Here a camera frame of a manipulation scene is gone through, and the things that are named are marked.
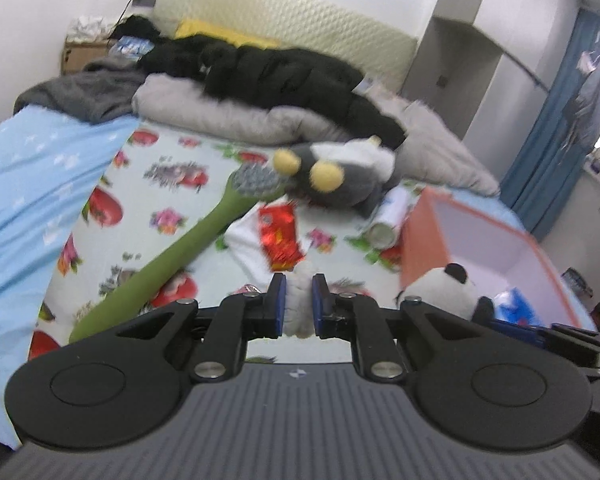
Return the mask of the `red foil wrapper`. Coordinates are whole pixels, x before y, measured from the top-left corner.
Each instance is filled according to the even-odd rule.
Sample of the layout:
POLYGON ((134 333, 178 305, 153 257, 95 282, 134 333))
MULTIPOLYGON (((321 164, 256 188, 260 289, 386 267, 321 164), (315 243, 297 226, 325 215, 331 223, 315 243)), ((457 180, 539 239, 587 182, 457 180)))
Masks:
POLYGON ((303 259, 293 204, 261 206, 258 226, 260 244, 272 272, 290 271, 303 259))

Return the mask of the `grey wardrobe cabinet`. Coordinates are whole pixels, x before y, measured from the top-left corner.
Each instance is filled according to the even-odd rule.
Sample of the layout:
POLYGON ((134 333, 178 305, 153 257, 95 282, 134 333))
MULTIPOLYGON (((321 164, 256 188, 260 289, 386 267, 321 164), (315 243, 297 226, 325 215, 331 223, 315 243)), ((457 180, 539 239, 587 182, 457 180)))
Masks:
POLYGON ((428 104, 498 180, 554 84, 577 0, 437 0, 402 93, 428 104))

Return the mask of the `cardboard box nightstand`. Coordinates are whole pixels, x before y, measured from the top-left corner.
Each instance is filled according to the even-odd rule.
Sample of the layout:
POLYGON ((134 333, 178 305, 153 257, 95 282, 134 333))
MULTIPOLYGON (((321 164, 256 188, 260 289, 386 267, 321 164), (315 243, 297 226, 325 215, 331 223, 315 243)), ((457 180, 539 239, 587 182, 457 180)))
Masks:
POLYGON ((61 75, 74 74, 83 70, 89 62, 107 55, 110 47, 110 41, 66 41, 61 53, 61 75))

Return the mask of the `white tissue paper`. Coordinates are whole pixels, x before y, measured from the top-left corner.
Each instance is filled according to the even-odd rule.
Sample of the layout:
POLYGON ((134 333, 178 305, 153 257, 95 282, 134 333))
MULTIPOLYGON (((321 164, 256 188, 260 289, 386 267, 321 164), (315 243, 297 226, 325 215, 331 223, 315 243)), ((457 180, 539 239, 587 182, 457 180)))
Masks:
POLYGON ((258 287, 266 287, 273 274, 260 244, 258 210, 265 204, 257 203, 242 218, 233 222, 224 233, 224 243, 230 254, 258 287))

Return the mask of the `blue red plastic bag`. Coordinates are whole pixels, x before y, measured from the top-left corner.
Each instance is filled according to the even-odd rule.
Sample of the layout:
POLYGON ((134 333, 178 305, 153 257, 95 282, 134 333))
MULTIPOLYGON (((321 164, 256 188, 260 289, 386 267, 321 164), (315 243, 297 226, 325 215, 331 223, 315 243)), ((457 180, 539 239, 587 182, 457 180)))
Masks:
POLYGON ((500 292, 493 298, 494 315, 499 321, 519 326, 543 326, 539 315, 517 287, 500 292))

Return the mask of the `dark grey blanket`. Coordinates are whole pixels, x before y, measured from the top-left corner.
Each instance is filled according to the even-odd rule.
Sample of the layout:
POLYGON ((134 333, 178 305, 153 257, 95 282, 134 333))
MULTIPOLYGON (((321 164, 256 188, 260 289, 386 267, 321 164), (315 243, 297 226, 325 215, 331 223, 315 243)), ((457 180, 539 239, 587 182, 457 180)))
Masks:
POLYGON ((104 56, 83 70, 49 79, 23 91, 15 100, 17 114, 26 106, 56 110, 92 125, 132 113, 132 99, 146 75, 121 56, 104 56))

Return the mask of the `green massage hammer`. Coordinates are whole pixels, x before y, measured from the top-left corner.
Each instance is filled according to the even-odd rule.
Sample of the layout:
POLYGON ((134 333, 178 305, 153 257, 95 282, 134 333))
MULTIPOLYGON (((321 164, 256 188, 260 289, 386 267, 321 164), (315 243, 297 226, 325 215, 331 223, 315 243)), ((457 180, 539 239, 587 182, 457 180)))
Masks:
POLYGON ((286 179, 271 166, 240 166, 227 178, 219 203, 176 242, 91 308, 76 322, 69 341, 73 344, 135 318, 140 307, 154 298, 175 274, 194 261, 221 231, 242 218, 257 203, 278 200, 284 195, 285 186, 286 179))

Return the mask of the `light blue star sheet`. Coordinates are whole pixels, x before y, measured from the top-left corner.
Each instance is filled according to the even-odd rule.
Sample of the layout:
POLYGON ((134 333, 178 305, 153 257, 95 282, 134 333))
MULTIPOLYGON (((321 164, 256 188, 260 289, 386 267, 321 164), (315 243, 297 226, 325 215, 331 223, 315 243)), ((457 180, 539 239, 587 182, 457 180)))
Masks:
POLYGON ((19 440, 4 408, 28 357, 38 309, 73 223, 138 126, 133 115, 91 125, 40 106, 0 124, 0 443, 19 440))

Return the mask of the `white fluffy scrunchie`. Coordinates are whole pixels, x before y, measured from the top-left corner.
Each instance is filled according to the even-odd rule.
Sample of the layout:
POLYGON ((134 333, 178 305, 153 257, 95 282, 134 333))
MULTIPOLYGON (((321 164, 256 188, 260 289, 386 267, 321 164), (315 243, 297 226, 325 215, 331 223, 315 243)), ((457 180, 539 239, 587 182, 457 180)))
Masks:
POLYGON ((286 299, 283 332, 288 337, 306 339, 314 335, 312 278, 315 268, 301 261, 286 274, 286 299))

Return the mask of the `yellow pillow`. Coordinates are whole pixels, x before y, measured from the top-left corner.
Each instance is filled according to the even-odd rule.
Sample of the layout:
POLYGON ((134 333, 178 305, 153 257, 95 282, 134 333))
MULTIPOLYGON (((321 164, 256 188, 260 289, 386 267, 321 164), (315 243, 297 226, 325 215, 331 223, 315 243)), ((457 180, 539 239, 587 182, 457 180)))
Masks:
POLYGON ((235 29, 201 20, 193 20, 192 18, 186 18, 178 24, 173 38, 182 39, 195 35, 223 40, 235 47, 250 46, 260 49, 278 49, 282 46, 278 40, 248 35, 235 29))

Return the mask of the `small trash bin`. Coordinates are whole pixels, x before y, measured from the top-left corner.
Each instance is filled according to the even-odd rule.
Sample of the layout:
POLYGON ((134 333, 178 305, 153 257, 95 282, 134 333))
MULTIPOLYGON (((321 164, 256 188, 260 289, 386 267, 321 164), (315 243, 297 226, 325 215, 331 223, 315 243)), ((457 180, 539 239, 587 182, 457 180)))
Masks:
POLYGON ((593 297, 593 289, 576 269, 568 268, 562 272, 562 279, 569 289, 582 301, 593 297))

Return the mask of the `small panda plush toy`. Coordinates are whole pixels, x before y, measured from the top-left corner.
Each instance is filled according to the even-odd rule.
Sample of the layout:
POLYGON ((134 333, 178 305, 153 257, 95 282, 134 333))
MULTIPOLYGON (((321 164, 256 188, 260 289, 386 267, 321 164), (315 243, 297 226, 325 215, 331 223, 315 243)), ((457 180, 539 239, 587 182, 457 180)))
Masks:
POLYGON ((396 296, 396 305, 400 307, 410 298, 419 298, 421 302, 480 325, 489 324, 495 318, 493 301, 478 295, 464 266, 455 262, 432 268, 406 286, 396 296))

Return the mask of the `grey penguin plush toy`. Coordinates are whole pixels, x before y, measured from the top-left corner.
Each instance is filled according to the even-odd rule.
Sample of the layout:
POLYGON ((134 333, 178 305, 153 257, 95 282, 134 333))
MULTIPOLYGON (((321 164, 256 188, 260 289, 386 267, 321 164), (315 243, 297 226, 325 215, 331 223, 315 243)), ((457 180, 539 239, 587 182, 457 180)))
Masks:
POLYGON ((317 206, 351 209, 363 218, 370 217, 396 183, 396 154, 376 136, 279 148, 272 164, 288 180, 292 194, 317 206))

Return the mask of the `black jacket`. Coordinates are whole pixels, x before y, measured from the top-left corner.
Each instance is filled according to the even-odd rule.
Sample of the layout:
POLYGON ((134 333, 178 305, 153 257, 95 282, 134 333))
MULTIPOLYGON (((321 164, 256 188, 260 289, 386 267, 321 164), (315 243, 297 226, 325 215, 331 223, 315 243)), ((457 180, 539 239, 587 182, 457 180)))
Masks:
POLYGON ((114 26, 110 37, 150 41, 154 47, 137 66, 146 75, 196 81, 207 96, 232 99, 264 110, 293 106, 331 120, 355 138, 378 136, 395 150, 404 130, 370 100, 354 92, 363 73, 339 58, 302 48, 236 47, 206 34, 180 39, 161 35, 143 16, 114 26))

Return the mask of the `white spray can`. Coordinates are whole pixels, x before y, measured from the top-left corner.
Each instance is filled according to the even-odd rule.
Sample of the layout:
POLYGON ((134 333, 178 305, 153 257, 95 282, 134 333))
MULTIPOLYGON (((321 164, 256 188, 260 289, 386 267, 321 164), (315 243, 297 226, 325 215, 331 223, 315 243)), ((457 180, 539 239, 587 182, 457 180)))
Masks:
POLYGON ((384 250, 396 244, 408 206, 410 206, 410 192, 402 185, 396 186, 385 195, 365 232, 365 238, 370 246, 384 250))

